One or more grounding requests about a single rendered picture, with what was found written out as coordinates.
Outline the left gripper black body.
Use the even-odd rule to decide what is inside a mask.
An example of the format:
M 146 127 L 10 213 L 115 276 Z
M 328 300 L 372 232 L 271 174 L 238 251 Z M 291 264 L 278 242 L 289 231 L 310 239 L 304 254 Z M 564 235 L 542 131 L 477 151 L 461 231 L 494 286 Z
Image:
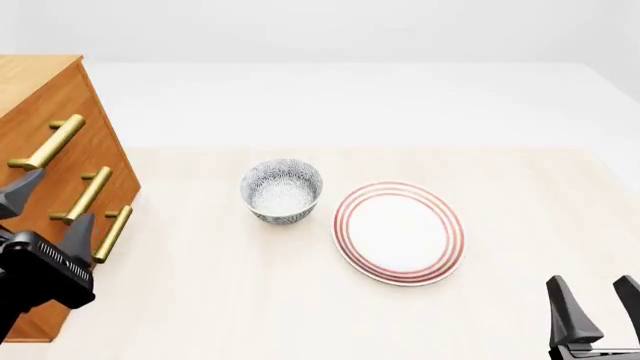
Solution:
M 0 226 L 0 308 L 31 309 L 55 301 L 77 309 L 94 300 L 90 268 L 38 233 Z

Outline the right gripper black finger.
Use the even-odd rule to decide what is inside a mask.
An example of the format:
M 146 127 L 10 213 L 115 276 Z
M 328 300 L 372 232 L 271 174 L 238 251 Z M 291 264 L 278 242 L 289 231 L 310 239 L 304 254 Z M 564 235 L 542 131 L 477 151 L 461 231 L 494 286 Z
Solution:
M 640 284 L 630 275 L 623 275 L 613 283 L 614 290 L 632 323 L 637 338 L 640 338 Z
M 550 347 L 591 345 L 604 338 L 603 332 L 585 314 L 560 275 L 549 278 L 546 289 L 551 312 Z

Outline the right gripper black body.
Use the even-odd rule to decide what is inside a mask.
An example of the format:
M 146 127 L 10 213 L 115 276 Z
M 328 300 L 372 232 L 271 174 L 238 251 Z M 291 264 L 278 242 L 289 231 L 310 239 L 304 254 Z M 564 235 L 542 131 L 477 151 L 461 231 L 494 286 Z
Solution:
M 594 349 L 588 343 L 558 344 L 549 341 L 551 360 L 640 360 L 640 348 Z

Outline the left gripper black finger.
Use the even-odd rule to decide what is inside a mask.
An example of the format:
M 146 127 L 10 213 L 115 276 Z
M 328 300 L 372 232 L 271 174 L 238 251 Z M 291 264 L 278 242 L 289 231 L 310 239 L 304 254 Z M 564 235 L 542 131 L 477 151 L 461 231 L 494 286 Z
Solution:
M 84 268 L 92 265 L 91 239 L 96 216 L 80 215 L 66 230 L 58 247 Z
M 16 218 L 22 214 L 29 197 L 45 173 L 44 168 L 30 170 L 9 185 L 0 188 L 0 220 Z

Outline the wooden drawer front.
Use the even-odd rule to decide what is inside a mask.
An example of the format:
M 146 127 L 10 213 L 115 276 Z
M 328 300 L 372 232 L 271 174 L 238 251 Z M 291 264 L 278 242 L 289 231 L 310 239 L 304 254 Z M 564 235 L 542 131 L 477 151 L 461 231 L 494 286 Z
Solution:
M 108 138 L 106 140 L 93 140 L 91 142 L 91 147 L 93 149 L 96 149 L 98 154 L 102 155 L 104 158 L 113 157 L 117 161 L 122 161 L 122 160 L 126 160 L 127 161 L 127 158 L 124 155 L 124 153 L 122 152 L 121 146 L 119 145 L 119 143 L 117 141 L 117 138 L 112 134 L 112 131 L 110 131 L 109 128 L 105 125 L 105 122 L 104 122 L 104 119 L 103 119 L 102 116 L 100 116 L 100 119 L 102 120 L 102 125 L 100 126 L 100 128 L 104 131 L 104 134 Z M 9 227 L 7 227 L 7 221 L 10 221 L 12 219 L 4 220 L 4 221 L 1 222 L 1 224 L 4 227 L 8 228 L 9 230 L 12 230 Z
M 62 241 L 64 232 L 71 225 L 62 221 L 51 221 L 52 212 L 67 212 L 85 190 L 89 181 L 82 180 L 82 173 L 95 173 L 101 167 L 110 167 L 112 175 L 90 209 L 85 214 L 96 216 L 91 239 L 92 257 L 103 241 L 112 219 L 105 218 L 105 212 L 119 211 L 130 205 L 141 185 L 126 160 L 117 161 L 113 157 L 89 161 L 88 164 L 56 164 L 47 169 L 47 175 L 35 194 L 29 200 L 20 218 L 8 221 L 12 230 L 32 229 L 55 244 Z
M 85 120 L 84 125 L 70 138 L 57 155 L 45 166 L 45 176 L 39 183 L 18 218 L 7 221 L 7 227 L 33 223 L 33 227 L 58 227 L 59 220 L 51 220 L 53 213 L 72 209 L 88 181 L 83 173 L 96 173 L 104 167 L 104 157 L 91 147 L 93 140 L 108 137 L 100 128 L 94 95 L 74 65 L 65 69 L 22 101 L 10 105 L 0 116 L 0 185 L 26 174 L 22 167 L 9 167 L 11 159 L 26 159 L 51 139 L 60 128 L 50 128 L 51 122 L 68 119 Z

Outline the wooden cabinet with drawers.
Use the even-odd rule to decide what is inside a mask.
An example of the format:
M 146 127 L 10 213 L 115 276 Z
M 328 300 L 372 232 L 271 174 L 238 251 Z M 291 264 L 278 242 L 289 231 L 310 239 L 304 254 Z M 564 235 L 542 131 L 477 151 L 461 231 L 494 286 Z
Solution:
M 105 125 L 112 131 L 121 146 L 82 60 L 82 56 L 79 55 L 0 55 L 0 116 L 8 110 L 10 105 L 24 100 L 62 71 L 76 65 L 87 87 L 94 95 L 98 115 L 103 117 Z

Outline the white plate with red rings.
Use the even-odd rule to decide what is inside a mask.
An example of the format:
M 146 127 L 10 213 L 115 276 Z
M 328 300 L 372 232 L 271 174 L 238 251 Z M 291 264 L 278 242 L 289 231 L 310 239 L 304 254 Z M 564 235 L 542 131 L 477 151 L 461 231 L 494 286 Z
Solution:
M 407 182 L 373 182 L 350 191 L 333 214 L 331 235 L 356 270 L 398 286 L 447 278 L 466 251 L 462 222 L 451 206 Z

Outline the blue white patterned bowl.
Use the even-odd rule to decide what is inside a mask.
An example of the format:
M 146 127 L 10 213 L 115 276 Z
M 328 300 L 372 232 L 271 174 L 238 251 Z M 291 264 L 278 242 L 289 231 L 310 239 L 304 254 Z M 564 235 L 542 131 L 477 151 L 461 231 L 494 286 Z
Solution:
M 248 170 L 239 191 L 247 208 L 261 221 L 288 225 L 313 211 L 323 191 L 323 179 L 305 161 L 279 158 Z

